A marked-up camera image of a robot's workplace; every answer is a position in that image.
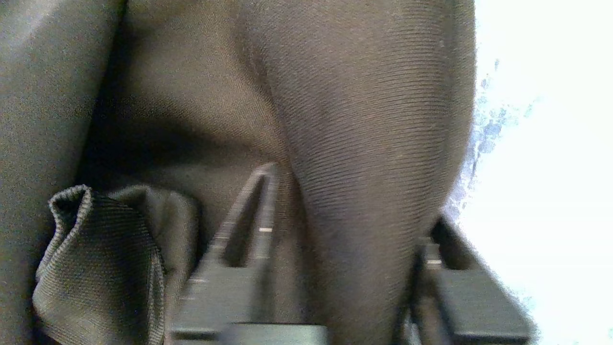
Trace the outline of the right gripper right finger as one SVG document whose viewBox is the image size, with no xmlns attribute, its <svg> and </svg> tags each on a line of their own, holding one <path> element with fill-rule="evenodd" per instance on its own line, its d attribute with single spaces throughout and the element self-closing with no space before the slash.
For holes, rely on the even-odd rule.
<svg viewBox="0 0 613 345">
<path fill-rule="evenodd" d="M 402 345 L 527 345 L 525 312 L 444 218 L 420 238 L 400 323 Z"/>
</svg>

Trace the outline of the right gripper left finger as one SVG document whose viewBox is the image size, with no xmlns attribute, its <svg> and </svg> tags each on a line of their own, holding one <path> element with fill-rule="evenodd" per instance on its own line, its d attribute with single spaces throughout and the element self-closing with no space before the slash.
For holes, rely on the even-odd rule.
<svg viewBox="0 0 613 345">
<path fill-rule="evenodd" d="M 315 324 L 272 322 L 278 173 L 256 168 L 185 284 L 170 335 L 176 345 L 326 345 Z"/>
</svg>

